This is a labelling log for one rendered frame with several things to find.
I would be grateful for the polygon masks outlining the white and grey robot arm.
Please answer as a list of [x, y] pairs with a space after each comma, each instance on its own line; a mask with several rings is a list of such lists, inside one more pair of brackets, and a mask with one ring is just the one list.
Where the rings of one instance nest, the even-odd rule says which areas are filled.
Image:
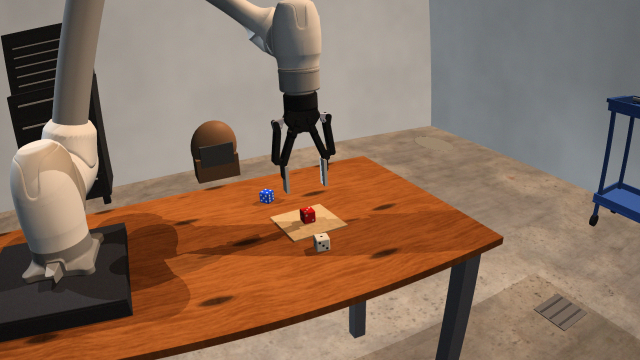
[[[258, 7], [246, 0], [206, 0], [240, 23], [248, 39], [278, 63], [279, 90], [309, 95], [320, 88], [320, 19], [311, 0]], [[32, 261], [25, 284], [91, 275], [102, 233], [90, 234], [86, 197], [98, 175], [98, 132], [89, 120], [105, 0], [65, 0], [55, 69], [52, 118], [41, 140], [22, 146], [10, 168], [14, 209]], [[91, 236], [90, 236], [91, 235]]]

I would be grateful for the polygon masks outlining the red die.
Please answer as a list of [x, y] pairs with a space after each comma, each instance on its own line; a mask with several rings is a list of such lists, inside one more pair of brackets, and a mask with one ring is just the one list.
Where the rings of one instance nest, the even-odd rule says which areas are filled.
[[301, 208], [299, 212], [300, 212], [300, 219], [304, 224], [315, 223], [316, 213], [312, 207]]

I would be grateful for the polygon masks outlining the beige square mat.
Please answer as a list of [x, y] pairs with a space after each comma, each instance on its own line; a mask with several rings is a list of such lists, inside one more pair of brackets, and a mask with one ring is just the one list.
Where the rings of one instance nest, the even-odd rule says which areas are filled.
[[270, 217], [270, 219], [295, 243], [310, 239], [313, 235], [328, 233], [348, 227], [342, 219], [331, 213], [320, 203], [311, 206], [315, 211], [315, 222], [304, 224], [300, 209]]

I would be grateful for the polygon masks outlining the blue die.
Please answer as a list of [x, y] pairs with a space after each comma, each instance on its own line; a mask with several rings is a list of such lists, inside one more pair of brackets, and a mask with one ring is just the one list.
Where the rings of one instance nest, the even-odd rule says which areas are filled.
[[261, 203], [269, 204], [275, 200], [274, 191], [270, 189], [264, 189], [259, 192], [259, 198]]

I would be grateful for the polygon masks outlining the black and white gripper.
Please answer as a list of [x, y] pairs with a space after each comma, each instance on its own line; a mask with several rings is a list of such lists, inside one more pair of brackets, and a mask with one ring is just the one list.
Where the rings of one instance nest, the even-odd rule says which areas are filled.
[[[308, 95], [283, 95], [284, 114], [279, 120], [272, 120], [270, 124], [273, 129], [272, 133], [272, 151], [271, 161], [275, 166], [280, 166], [280, 174], [283, 180], [283, 190], [286, 194], [290, 194], [290, 173], [287, 166], [290, 159], [291, 150], [294, 145], [295, 138], [298, 133], [309, 132], [314, 144], [317, 147], [320, 165], [320, 182], [323, 186], [329, 186], [329, 159], [331, 155], [335, 155], [335, 144], [331, 128], [332, 116], [328, 112], [318, 111], [318, 94], [314, 91]], [[316, 123], [322, 121], [322, 129], [326, 148], [319, 136]], [[286, 123], [288, 130], [286, 132], [285, 143], [281, 152], [281, 129]]]

